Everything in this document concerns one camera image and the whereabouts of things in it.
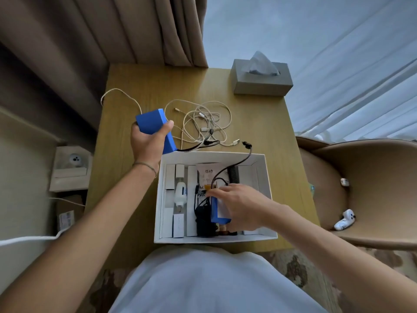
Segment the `white shirt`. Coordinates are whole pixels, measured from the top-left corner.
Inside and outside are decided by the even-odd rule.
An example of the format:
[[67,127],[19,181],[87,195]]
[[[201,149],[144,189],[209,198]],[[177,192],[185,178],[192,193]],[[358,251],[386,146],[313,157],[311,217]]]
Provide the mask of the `white shirt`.
[[162,247],[136,268],[115,312],[320,312],[316,301],[251,252]]

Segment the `white curtain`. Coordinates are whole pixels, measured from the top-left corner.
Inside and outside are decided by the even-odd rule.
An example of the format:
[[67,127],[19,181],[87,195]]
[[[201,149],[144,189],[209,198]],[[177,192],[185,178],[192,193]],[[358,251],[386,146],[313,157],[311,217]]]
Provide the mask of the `white curtain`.
[[210,67],[288,63],[298,135],[417,139],[417,0],[208,0],[203,42]]

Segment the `person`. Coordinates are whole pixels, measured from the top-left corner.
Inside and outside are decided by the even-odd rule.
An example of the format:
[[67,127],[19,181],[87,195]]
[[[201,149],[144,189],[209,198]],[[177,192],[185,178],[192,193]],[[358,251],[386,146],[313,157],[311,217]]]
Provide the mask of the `person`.
[[[132,126],[135,163],[97,206],[54,241],[0,297],[0,312],[75,312],[159,169],[174,123],[146,135]],[[248,186],[223,200],[230,231],[266,226],[299,248],[354,303],[370,312],[416,312],[417,284],[289,206]],[[162,247],[136,268],[110,312],[325,312],[266,260],[209,247]]]

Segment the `bracelet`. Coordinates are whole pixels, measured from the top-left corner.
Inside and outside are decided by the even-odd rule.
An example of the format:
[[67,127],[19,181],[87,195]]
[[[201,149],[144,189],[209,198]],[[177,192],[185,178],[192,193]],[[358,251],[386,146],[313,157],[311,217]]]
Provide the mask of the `bracelet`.
[[133,167],[134,165],[145,165],[145,166],[148,166],[148,167],[149,167],[149,168],[151,168],[151,169],[152,169],[152,171],[155,173],[155,178],[156,178],[156,176],[158,175],[158,174],[156,173],[155,168],[153,168],[153,167],[152,167],[150,164],[148,164],[148,163],[138,161],[138,162],[134,162],[134,163],[133,163],[133,165],[132,165],[132,167]]

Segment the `patterned carpet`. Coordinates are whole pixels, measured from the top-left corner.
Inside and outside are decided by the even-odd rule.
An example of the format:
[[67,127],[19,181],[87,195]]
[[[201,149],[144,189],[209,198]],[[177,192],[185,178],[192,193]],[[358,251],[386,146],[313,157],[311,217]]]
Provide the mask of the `patterned carpet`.
[[[399,273],[417,282],[417,252],[361,248]],[[259,253],[320,303],[330,313],[364,313],[296,249]],[[91,286],[77,313],[108,312],[132,268],[105,270]]]

